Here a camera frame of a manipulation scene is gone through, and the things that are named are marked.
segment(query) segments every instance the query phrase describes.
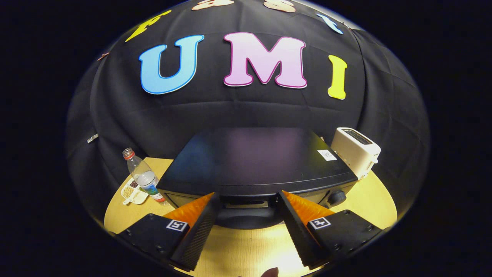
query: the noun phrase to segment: bottle cap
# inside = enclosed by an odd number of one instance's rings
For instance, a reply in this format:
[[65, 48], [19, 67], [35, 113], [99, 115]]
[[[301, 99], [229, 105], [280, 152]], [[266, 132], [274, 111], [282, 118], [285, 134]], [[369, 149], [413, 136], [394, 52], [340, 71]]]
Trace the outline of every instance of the bottle cap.
[[131, 149], [130, 147], [123, 151], [123, 157], [125, 160], [129, 160], [133, 158], [133, 156], [135, 156], [135, 152], [133, 152], [133, 149]]

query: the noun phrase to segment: wooden table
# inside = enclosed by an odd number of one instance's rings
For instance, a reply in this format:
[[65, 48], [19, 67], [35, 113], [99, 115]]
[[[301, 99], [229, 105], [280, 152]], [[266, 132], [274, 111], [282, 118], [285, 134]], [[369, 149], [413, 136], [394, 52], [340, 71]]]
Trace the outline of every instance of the wooden table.
[[[173, 160], [145, 158], [144, 161], [160, 178]], [[148, 213], [165, 215], [174, 210], [170, 205], [161, 206], [151, 197], [147, 197], [141, 205], [123, 205], [124, 198], [120, 191], [130, 178], [128, 176], [114, 194], [104, 217], [104, 227], [115, 234]], [[355, 212], [380, 229], [392, 226], [397, 219], [391, 195], [373, 172], [354, 185], [345, 202], [331, 210], [338, 212], [344, 209]], [[267, 269], [274, 267], [278, 267], [279, 277], [303, 276], [319, 269], [309, 270], [302, 265], [285, 224], [278, 224], [258, 230], [214, 226], [195, 271], [185, 273], [199, 277], [260, 277]]]

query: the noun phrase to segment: black cloth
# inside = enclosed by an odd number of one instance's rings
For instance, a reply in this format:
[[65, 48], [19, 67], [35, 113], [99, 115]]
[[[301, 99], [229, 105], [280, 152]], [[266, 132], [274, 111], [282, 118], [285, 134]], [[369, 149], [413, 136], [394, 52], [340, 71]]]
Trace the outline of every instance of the black cloth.
[[[191, 11], [195, 5], [189, 1], [172, 7], [126, 43], [137, 26], [123, 34], [107, 49], [108, 56], [94, 62], [75, 92], [67, 123], [67, 159], [92, 216], [103, 220], [111, 197], [128, 176], [125, 148], [132, 147], [141, 158], [174, 159], [195, 133], [215, 127], [304, 127], [328, 145], [337, 127], [355, 128], [381, 146], [373, 170], [393, 196], [399, 216], [407, 211], [427, 169], [428, 119], [415, 82], [386, 47], [367, 32], [337, 22], [344, 33], [339, 35], [316, 16], [318, 11], [298, 3], [294, 13], [268, 9], [262, 1], [235, 0], [222, 9]], [[275, 84], [280, 66], [261, 84], [251, 65], [252, 84], [226, 86], [231, 46], [223, 36], [234, 32], [255, 34], [268, 50], [282, 36], [304, 41], [307, 87]], [[189, 35], [205, 36], [198, 43], [193, 79], [171, 93], [145, 92], [139, 55], [166, 44], [160, 73], [172, 76], [180, 66], [180, 48], [174, 43]], [[344, 100], [328, 96], [333, 74], [328, 55], [348, 65]], [[94, 134], [99, 137], [87, 143]]]

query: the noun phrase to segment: blue letter u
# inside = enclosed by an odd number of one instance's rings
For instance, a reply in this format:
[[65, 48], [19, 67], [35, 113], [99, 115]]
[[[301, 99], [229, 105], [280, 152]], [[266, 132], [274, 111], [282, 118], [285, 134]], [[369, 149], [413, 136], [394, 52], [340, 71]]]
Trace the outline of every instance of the blue letter u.
[[180, 69], [171, 77], [160, 75], [160, 55], [167, 45], [153, 47], [139, 57], [142, 61], [140, 81], [142, 88], [152, 94], [164, 94], [184, 87], [191, 81], [196, 72], [196, 49], [198, 43], [204, 39], [203, 35], [191, 35], [178, 39], [175, 46], [181, 48]]

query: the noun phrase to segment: pink letter m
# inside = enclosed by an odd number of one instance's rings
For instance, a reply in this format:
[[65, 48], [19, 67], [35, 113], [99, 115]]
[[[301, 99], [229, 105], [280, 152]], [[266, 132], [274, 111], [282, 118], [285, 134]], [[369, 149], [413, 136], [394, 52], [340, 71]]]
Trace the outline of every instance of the pink letter m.
[[247, 62], [262, 84], [268, 83], [280, 65], [280, 74], [275, 83], [288, 88], [305, 88], [303, 76], [302, 50], [306, 44], [299, 39], [283, 36], [268, 51], [260, 40], [251, 33], [231, 33], [224, 36], [231, 43], [231, 72], [224, 78], [224, 84], [238, 87], [253, 82], [253, 76], [247, 72]]

